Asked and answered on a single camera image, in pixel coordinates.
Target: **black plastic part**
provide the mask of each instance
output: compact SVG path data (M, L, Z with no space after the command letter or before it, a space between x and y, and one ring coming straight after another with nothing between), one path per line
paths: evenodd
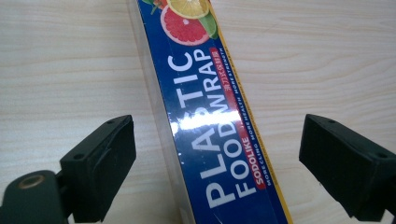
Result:
M74 205L74 195L70 188L64 182L64 173L61 171L56 175L56 180L58 181L58 189L62 197L64 205L64 215L69 217L73 212Z
M61 159L59 176L73 195L66 210L76 222L103 221L135 158L134 123L124 116L104 123Z
M55 173L37 171L11 182L3 199L0 223L68 223Z
M305 117L300 161L359 221L380 221L396 213L396 156L346 126L319 116Z

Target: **light wood surface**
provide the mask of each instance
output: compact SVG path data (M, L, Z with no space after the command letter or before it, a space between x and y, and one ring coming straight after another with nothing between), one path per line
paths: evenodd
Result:
M212 5L294 222L357 223L298 161L304 115L396 152L396 2ZM0 195L125 114L137 160L105 223L180 223L125 0L0 1Z

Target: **red grapefruit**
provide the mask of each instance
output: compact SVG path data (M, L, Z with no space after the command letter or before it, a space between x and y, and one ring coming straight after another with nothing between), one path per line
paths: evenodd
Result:
M169 6L166 6L161 13L161 25L166 35L181 45L200 45L209 39L204 26L198 20L182 18Z

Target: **blue box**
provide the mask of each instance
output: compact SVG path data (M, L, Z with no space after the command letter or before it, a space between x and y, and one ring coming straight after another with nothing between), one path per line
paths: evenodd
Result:
M183 222L291 223L210 2L130 13Z

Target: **lemon slice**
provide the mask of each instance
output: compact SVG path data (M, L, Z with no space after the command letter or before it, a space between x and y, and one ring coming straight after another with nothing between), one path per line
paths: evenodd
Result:
M207 0L168 0L168 6L186 19L200 19L209 12Z

